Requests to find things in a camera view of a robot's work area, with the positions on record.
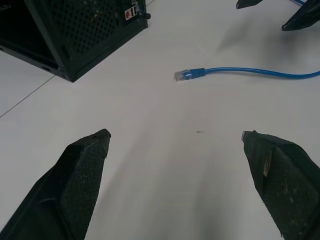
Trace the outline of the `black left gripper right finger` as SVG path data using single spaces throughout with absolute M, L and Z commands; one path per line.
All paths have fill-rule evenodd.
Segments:
M 320 240 L 320 167 L 294 142 L 244 131 L 251 176 L 284 240 Z

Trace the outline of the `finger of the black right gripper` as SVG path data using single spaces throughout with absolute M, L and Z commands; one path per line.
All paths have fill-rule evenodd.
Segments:
M 248 8 L 255 6 L 262 2 L 263 0 L 238 0 L 236 3 L 236 9 L 243 9 L 243 8 Z
M 297 31 L 320 21 L 320 0 L 291 0 L 298 4 L 298 11 L 281 27 L 282 31 Z

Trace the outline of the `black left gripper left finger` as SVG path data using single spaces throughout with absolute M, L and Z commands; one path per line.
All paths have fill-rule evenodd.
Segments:
M 36 181 L 0 232 L 0 240 L 84 240 L 97 203 L 111 134 L 69 144 Z

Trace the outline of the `black computer case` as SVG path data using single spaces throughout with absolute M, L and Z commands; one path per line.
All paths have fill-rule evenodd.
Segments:
M 0 51 L 75 82 L 150 17 L 146 0 L 0 0 Z

